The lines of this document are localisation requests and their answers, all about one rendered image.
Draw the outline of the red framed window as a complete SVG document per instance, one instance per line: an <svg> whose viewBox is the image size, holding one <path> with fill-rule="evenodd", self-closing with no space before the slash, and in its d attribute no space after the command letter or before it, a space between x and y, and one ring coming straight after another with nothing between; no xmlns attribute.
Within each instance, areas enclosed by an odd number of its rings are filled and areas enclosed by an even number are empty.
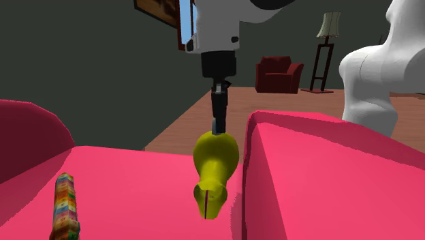
<svg viewBox="0 0 425 240"><path fill-rule="evenodd" d="M185 44L196 32L198 11L194 0L176 0L178 49L185 51Z"/></svg>

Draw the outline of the pink sofa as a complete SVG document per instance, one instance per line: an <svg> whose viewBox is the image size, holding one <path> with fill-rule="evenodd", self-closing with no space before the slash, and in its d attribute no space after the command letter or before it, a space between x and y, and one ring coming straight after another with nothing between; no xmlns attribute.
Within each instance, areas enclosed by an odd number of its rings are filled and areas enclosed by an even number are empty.
<svg viewBox="0 0 425 240"><path fill-rule="evenodd" d="M425 153L316 112L253 112L213 220L193 159L77 147L51 112L0 100L0 240L48 240L74 177L81 240L425 240Z"/></svg>

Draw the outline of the yellow vase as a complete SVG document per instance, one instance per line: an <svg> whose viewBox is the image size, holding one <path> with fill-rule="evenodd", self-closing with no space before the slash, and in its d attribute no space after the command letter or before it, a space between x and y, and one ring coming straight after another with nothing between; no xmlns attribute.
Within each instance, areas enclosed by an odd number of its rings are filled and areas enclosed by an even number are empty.
<svg viewBox="0 0 425 240"><path fill-rule="evenodd" d="M215 219L227 200L227 182L239 161L236 140L228 133L201 135L193 149L193 163L200 177L193 195L200 215Z"/></svg>

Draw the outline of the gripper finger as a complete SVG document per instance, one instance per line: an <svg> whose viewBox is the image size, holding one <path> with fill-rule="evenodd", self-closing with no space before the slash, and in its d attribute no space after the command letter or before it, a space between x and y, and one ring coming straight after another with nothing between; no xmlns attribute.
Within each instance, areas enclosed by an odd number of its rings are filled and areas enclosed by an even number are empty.
<svg viewBox="0 0 425 240"><path fill-rule="evenodd" d="M212 133L220 135L225 133L226 130L226 114L228 104L228 87L231 82L225 78L214 78L213 86L211 88L211 102L212 102Z"/></svg>

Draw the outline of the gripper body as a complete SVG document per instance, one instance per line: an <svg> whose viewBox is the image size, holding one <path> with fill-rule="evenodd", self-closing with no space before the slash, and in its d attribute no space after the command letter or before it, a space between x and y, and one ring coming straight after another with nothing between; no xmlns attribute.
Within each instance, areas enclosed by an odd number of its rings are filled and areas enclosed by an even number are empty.
<svg viewBox="0 0 425 240"><path fill-rule="evenodd" d="M205 78L225 78L236 75L236 52L220 50L201 54L202 75Z"/></svg>

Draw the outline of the floor lamp with pale shade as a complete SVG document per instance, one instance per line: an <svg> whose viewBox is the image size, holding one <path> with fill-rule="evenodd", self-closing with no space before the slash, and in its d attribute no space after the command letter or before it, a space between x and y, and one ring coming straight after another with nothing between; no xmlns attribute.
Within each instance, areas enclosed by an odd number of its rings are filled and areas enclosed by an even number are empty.
<svg viewBox="0 0 425 240"><path fill-rule="evenodd" d="M338 38L340 36L339 34L340 17L341 17L341 11L331 11L331 12L324 13L321 29L319 30L319 33L316 35L317 39L324 39L324 43L317 45L317 51L315 55L315 63L313 67L310 87L308 89L302 89L302 91L306 91L309 93L316 93L316 94L332 93L332 91L325 90L328 72L330 69L330 62L332 59L332 53L334 50L334 43L329 43L329 39ZM323 48L328 49L328 55L326 58L326 64L325 64L323 76L318 76L317 67L319 63L321 50Z"/></svg>

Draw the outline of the framed wall picture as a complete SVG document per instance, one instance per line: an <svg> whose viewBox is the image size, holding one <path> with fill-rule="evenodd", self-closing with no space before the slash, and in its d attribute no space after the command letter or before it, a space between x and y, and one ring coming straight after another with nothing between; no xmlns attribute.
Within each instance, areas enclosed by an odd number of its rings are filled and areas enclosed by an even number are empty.
<svg viewBox="0 0 425 240"><path fill-rule="evenodd" d="M136 10L141 11L171 27L177 28L178 0L133 0Z"/></svg>

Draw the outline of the colourful patterned box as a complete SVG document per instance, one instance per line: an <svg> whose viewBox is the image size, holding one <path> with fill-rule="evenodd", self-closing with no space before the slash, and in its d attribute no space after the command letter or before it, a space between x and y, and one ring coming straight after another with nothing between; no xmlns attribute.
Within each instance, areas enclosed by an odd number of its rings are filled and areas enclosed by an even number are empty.
<svg viewBox="0 0 425 240"><path fill-rule="evenodd" d="M54 188L52 230L49 240L80 240L74 177L64 172Z"/></svg>

